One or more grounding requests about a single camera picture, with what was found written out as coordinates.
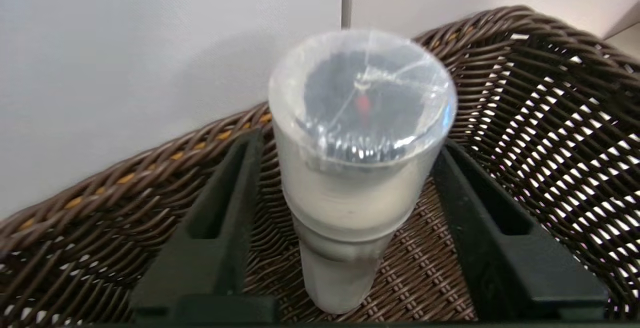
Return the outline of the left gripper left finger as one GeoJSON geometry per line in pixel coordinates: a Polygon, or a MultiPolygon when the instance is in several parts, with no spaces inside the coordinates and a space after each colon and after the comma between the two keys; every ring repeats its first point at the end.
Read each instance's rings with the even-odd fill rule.
{"type": "Polygon", "coordinates": [[[133,290],[137,325],[269,325],[277,303],[244,294],[263,135],[238,138],[133,290]]]}

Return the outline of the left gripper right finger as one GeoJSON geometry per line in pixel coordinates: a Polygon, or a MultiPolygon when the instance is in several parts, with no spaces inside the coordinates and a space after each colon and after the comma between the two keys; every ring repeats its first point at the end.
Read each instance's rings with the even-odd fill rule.
{"type": "Polygon", "coordinates": [[[603,320],[609,293],[461,146],[446,141],[432,177],[482,320],[603,320]]]}

